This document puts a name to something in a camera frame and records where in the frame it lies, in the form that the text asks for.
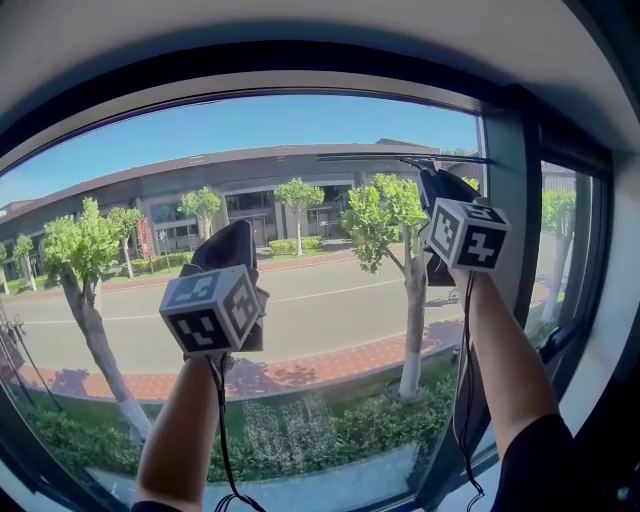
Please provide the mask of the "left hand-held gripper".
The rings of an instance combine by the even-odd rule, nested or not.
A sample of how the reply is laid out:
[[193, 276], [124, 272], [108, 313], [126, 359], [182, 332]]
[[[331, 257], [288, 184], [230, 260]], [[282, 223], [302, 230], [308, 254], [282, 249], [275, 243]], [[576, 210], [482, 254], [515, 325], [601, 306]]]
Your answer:
[[253, 227], [240, 219], [203, 242], [192, 264], [184, 265], [179, 277], [168, 282], [159, 314], [184, 354], [263, 349], [269, 294], [254, 283], [255, 273], [248, 271], [256, 268]]

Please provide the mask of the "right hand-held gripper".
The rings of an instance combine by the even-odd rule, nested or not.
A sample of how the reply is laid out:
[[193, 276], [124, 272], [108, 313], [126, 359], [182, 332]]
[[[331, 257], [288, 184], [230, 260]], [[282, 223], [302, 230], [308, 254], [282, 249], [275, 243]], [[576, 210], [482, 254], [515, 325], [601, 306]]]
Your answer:
[[504, 212], [476, 202], [480, 193], [462, 178], [441, 170], [444, 198], [438, 198], [434, 173], [420, 171], [421, 202], [428, 215], [425, 250], [427, 284], [452, 286], [451, 269], [492, 274], [502, 260], [511, 224]]

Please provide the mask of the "squeegee with blue handle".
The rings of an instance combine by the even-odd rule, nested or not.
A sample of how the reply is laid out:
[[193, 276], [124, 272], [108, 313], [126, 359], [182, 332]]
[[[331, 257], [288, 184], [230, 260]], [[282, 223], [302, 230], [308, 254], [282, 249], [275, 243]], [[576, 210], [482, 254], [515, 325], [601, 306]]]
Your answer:
[[333, 161], [374, 161], [374, 160], [395, 160], [407, 163], [423, 170], [428, 164], [442, 162], [469, 163], [479, 165], [493, 165], [494, 161], [486, 157], [460, 156], [460, 155], [439, 155], [435, 153], [409, 153], [409, 152], [342, 152], [326, 153], [316, 157], [318, 162]]

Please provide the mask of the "large window glass pane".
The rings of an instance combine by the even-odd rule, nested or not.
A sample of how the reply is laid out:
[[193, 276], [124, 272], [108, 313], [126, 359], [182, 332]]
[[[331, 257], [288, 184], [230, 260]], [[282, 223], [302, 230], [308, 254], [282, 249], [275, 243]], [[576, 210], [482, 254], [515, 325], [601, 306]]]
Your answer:
[[[460, 108], [347, 94], [227, 97], [92, 127], [21, 163], [0, 163], [0, 208], [169, 160], [275, 146], [374, 144], [383, 138], [432, 147], [439, 155], [486, 154], [483, 116]], [[476, 188], [484, 185], [486, 165], [433, 165], [425, 169], [461, 171]], [[428, 285], [423, 309], [409, 309], [401, 266], [407, 252], [403, 229], [385, 237], [390, 254], [370, 273], [362, 267], [355, 237], [344, 224], [353, 189], [379, 175], [417, 180], [421, 170], [411, 167], [411, 178], [376, 173], [349, 190], [340, 217], [343, 239], [297, 234], [264, 247], [254, 240], [259, 285], [269, 298], [264, 347], [250, 360], [269, 373], [258, 382], [238, 377], [226, 388], [226, 407], [235, 401], [311, 392], [345, 395], [373, 384], [381, 385], [394, 402], [413, 403], [432, 381], [450, 376], [455, 386], [453, 358], [462, 317], [456, 290]], [[278, 186], [274, 198], [300, 217], [323, 201], [324, 192], [295, 177]], [[78, 216], [64, 216], [80, 218], [87, 199], [122, 229], [115, 257], [96, 284], [95, 307], [129, 397], [113, 396], [62, 286], [46, 270], [45, 248], [44, 272], [37, 274], [30, 259], [33, 244], [25, 235], [18, 237], [12, 253], [0, 243], [0, 308], [7, 321], [6, 337], [0, 341], [2, 386], [18, 426], [29, 434], [37, 455], [34, 465], [47, 483], [81, 508], [125, 512], [133, 500], [135, 474], [69, 471], [40, 440], [21, 406], [44, 403], [64, 412], [105, 404], [124, 421], [130, 441], [142, 453], [143, 437], [168, 400], [183, 362], [159, 317], [167, 284], [208, 237], [235, 220], [213, 230], [220, 198], [207, 187], [192, 190], [182, 196], [179, 209], [204, 223], [204, 238], [195, 249], [148, 260], [121, 258], [120, 249], [143, 214], [124, 207], [101, 213], [98, 202], [85, 197]], [[337, 469], [244, 482], [234, 476], [226, 433], [214, 439], [205, 506], [212, 509], [220, 497], [239, 491], [274, 512], [369, 509], [416, 491], [428, 464], [408, 478], [400, 471], [400, 460], [400, 450], [394, 450]]]

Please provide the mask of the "person's left forearm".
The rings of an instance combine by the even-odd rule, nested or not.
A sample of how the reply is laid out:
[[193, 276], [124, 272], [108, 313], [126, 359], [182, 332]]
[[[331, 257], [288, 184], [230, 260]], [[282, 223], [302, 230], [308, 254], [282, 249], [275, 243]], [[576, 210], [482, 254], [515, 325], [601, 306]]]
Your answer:
[[147, 438], [131, 512], [202, 512], [220, 409], [213, 370], [232, 367], [227, 354], [187, 358]]

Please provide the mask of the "person's right forearm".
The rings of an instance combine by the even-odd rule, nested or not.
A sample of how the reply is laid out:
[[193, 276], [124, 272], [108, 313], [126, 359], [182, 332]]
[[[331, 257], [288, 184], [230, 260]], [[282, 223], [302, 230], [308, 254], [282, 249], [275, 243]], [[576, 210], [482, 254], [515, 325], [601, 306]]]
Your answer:
[[557, 414], [556, 394], [544, 365], [523, 329], [504, 303], [492, 278], [450, 271], [459, 291], [472, 284], [469, 331], [503, 458], [512, 441], [537, 419]]

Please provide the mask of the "long grey building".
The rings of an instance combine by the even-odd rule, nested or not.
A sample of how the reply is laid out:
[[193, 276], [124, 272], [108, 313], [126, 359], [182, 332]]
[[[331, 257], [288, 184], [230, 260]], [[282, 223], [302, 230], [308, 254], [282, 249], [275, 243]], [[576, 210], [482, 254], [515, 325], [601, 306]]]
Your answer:
[[[204, 238], [204, 223], [180, 211], [183, 195], [209, 188], [220, 198], [211, 228], [245, 219], [252, 224], [257, 246], [276, 239], [320, 236], [343, 239], [340, 217], [347, 208], [348, 192], [376, 173], [391, 172], [411, 178], [414, 168], [398, 161], [383, 160], [318, 162], [316, 157], [342, 152], [435, 153], [438, 149], [383, 138], [374, 144], [317, 144], [275, 146], [225, 151], [180, 158], [106, 175], [82, 182], [35, 200], [16, 201], [0, 208], [0, 243], [12, 253], [19, 236], [32, 241], [30, 259], [42, 274], [44, 226], [64, 216], [78, 216], [82, 200], [91, 197], [101, 213], [115, 207], [136, 208], [147, 219], [151, 256], [187, 252]], [[275, 189], [299, 177], [320, 187], [323, 201], [294, 216], [274, 198]], [[121, 258], [141, 258], [138, 227], [120, 249]]]

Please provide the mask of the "narrow side window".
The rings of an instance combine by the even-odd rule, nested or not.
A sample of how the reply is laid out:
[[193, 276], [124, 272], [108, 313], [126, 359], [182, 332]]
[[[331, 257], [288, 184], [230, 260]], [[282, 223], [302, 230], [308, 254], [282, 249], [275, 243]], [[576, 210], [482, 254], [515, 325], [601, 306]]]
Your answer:
[[536, 269], [540, 301], [530, 313], [531, 341], [544, 345], [552, 332], [579, 318], [588, 288], [592, 228], [598, 212], [600, 181], [591, 175], [541, 163], [541, 233]]

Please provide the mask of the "row of green street trees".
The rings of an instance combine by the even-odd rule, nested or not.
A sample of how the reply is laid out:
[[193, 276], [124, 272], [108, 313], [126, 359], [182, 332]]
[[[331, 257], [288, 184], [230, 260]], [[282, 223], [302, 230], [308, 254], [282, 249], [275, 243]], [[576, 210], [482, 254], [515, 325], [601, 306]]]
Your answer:
[[[444, 197], [439, 179], [441, 170], [427, 170], [434, 173], [438, 198], [447, 199]], [[476, 202], [497, 208], [481, 194], [475, 200], [457, 201]], [[403, 229], [407, 252], [401, 266], [407, 289], [407, 306], [409, 309], [418, 311], [424, 307], [428, 286], [426, 264], [431, 254], [425, 250], [424, 246], [424, 235], [428, 223], [428, 215], [423, 210], [421, 202], [420, 174], [414, 181], [399, 180], [393, 175], [377, 176], [371, 184], [351, 191], [350, 208], [344, 214], [344, 224], [355, 237], [357, 256], [362, 267], [370, 273], [376, 272], [380, 261], [390, 254], [384, 241], [385, 237], [392, 235], [396, 228]], [[95, 307], [96, 284], [115, 257], [121, 233], [122, 229], [114, 219], [102, 216], [96, 202], [87, 199], [80, 218], [64, 216], [46, 225], [44, 248], [46, 270], [50, 277], [62, 286], [75, 321], [85, 336], [86, 343], [100, 366], [113, 396], [119, 400], [125, 400], [129, 397], [129, 390], [110, 351], [102, 317]], [[503, 267], [505, 246], [502, 250], [501, 263], [494, 273], [467, 272], [473, 278], [479, 274], [489, 275], [494, 282], [494, 275]], [[248, 271], [255, 273], [254, 283], [260, 287], [258, 266]], [[452, 286], [459, 291], [455, 281]], [[464, 311], [461, 344], [465, 351], [460, 362], [459, 376], [470, 383], [481, 383], [483, 386], [469, 331], [467, 307], [470, 304], [471, 293], [468, 290], [464, 293], [459, 291], [459, 295]], [[162, 321], [170, 337], [176, 342], [163, 319]], [[231, 356], [233, 365], [224, 375], [221, 375], [218, 370], [212, 371], [219, 391], [234, 386], [240, 376], [247, 376], [253, 382], [258, 382], [269, 373], [267, 368], [256, 367], [250, 360], [250, 355], [255, 352], [186, 355], [181, 350], [181, 353], [184, 361], [194, 357], [211, 359], [213, 356], [224, 354]]]

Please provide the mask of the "green shrub bed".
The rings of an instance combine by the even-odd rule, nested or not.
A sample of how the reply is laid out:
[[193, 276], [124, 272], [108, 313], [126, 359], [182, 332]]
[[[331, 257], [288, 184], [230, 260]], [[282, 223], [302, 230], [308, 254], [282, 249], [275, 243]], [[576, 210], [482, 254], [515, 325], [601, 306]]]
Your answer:
[[[428, 464], [448, 420], [453, 390], [452, 378], [445, 376], [428, 383], [413, 403], [390, 400], [379, 384], [345, 395], [311, 392], [231, 402], [225, 423], [234, 476], [248, 482], [306, 475], [400, 450], [400, 471], [414, 478]], [[69, 471], [136, 473], [141, 448], [111, 407], [21, 408]]]

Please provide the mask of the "white window sill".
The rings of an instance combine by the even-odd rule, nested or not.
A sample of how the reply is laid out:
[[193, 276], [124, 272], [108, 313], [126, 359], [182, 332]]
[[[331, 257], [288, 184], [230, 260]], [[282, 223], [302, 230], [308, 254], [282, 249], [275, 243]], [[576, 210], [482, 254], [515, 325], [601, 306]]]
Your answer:
[[608, 378], [590, 368], [598, 401], [576, 431], [579, 453], [611, 511], [640, 512], [640, 314]]

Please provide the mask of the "person's black shirt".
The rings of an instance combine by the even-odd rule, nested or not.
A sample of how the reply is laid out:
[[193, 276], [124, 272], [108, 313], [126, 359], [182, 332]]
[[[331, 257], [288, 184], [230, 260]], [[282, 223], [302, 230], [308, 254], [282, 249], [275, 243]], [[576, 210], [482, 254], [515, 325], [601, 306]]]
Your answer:
[[500, 460], [491, 512], [593, 512], [599, 507], [559, 412], [527, 426]]

